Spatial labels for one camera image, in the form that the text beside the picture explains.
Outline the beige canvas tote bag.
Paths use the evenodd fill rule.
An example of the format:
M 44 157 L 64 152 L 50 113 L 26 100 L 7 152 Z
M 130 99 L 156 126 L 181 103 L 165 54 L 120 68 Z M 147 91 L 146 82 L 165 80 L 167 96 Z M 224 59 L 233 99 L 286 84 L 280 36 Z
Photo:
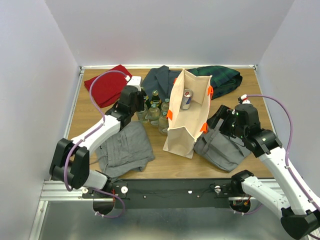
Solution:
M 184 89 L 193 92 L 188 110 L 181 109 Z M 211 76 L 195 76 L 183 69 L 176 78 L 169 98 L 167 138 L 163 150 L 191 159 L 197 139 L 208 132 L 207 119 L 214 89 Z

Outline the clear Chang soda bottle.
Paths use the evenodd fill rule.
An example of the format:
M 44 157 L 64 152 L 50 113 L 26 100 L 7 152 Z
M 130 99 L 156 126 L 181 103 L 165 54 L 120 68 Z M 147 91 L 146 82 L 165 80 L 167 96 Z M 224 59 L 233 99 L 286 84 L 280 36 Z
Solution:
M 161 115 L 161 110 L 157 107 L 155 103 L 151 104 L 150 108 L 148 109 L 147 117 L 149 123 L 154 126 L 159 126 L 159 118 Z
M 161 104 L 160 110 L 162 112 L 167 112 L 169 110 L 170 99 L 166 98 L 164 102 Z
M 136 112 L 138 121 L 145 124 L 148 122 L 148 106 L 144 104 L 144 110 Z
M 163 111 L 158 119 L 158 130 L 163 135 L 168 134 L 169 121 L 167 119 L 167 113 L 167 111 Z

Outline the green Perrier bottle yellow label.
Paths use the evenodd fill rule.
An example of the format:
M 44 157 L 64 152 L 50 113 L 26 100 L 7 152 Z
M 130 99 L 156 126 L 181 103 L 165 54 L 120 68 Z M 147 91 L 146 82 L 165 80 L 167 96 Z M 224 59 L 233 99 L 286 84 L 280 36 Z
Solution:
M 150 100 L 150 104 L 155 104 L 158 108 L 161 107 L 162 101 L 161 98 L 159 97 L 159 92 L 158 90 L 153 90 L 152 91 L 152 97 Z

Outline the green Perrier bottle red label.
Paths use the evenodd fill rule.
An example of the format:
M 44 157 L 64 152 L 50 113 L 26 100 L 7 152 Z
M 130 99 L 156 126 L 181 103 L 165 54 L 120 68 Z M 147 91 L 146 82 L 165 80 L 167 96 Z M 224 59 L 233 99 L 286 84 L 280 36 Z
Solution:
M 147 95 L 147 93 L 145 92 L 144 87 L 141 87 L 141 91 L 143 93 L 143 99 L 144 99 L 144 103 L 146 104 L 147 108 L 149 109 L 151 107 L 151 103 L 149 100 L 149 96 Z

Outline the red soda can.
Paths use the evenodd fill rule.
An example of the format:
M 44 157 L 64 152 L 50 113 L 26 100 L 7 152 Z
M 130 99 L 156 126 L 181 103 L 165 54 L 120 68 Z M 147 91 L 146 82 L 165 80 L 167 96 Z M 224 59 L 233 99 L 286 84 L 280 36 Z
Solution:
M 180 105 L 180 108 L 182 110 L 188 110 L 190 108 L 192 97 L 193 97 L 193 91 L 188 88 L 184 89 L 181 105 Z

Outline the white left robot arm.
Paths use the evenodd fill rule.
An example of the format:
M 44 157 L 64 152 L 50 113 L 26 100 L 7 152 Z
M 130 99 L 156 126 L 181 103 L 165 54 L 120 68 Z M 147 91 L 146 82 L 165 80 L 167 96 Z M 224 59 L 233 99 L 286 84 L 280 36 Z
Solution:
M 68 191 L 81 187 L 93 188 L 99 197 L 107 197 L 111 191 L 108 177 L 99 171 L 90 170 L 90 157 L 103 142 L 128 125 L 136 112 L 143 109 L 141 87 L 125 86 L 119 100 L 102 114 L 98 123 L 72 140 L 62 138 L 58 141 L 49 174 L 53 179 L 64 182 Z

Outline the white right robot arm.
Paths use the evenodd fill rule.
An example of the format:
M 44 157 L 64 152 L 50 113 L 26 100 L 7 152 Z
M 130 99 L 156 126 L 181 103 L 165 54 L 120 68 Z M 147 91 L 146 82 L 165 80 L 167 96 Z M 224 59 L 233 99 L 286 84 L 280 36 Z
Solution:
M 252 104 L 238 104 L 234 109 L 221 105 L 207 123 L 210 128 L 218 127 L 223 135 L 239 138 L 269 169 L 283 192 L 278 194 L 250 171 L 243 170 L 231 178 L 230 191 L 234 195 L 247 194 L 257 199 L 279 217 L 284 230 L 295 240 L 319 229 L 319 197 L 286 157 L 277 135 L 261 128 L 258 110 Z

